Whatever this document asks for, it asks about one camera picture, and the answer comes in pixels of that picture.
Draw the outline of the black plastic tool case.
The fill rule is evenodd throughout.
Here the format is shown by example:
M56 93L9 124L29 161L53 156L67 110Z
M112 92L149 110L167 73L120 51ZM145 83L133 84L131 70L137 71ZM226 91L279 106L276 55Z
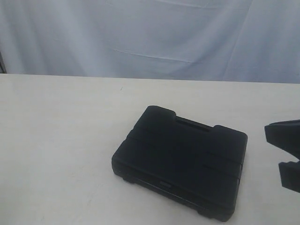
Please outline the black plastic tool case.
M123 180L221 222L236 207L248 137L150 105L112 156Z

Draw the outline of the white backdrop curtain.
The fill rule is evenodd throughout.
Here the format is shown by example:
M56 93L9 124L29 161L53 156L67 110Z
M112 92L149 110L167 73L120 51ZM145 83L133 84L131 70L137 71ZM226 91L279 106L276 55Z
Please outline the white backdrop curtain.
M297 0L3 0L8 73L298 83Z

